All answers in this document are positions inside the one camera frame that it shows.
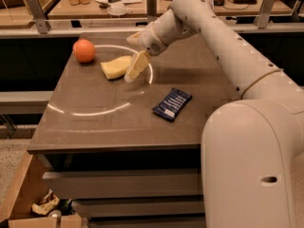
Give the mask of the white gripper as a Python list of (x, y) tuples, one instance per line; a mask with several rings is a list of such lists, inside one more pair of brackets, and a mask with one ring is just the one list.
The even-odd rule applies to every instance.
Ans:
[(153, 24), (147, 25), (140, 33), (136, 32), (126, 38), (133, 46), (139, 45), (142, 51), (135, 53), (130, 61), (124, 80), (133, 82), (150, 64), (151, 56), (158, 56), (166, 50), (166, 45), (159, 38)]

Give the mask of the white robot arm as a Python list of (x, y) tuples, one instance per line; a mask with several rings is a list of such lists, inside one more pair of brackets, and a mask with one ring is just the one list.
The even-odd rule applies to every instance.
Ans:
[(202, 133), (207, 228), (296, 228), (291, 162), (304, 149), (303, 89), (218, 19), (207, 0), (172, 0), (128, 41), (156, 56), (193, 32), (239, 96)]

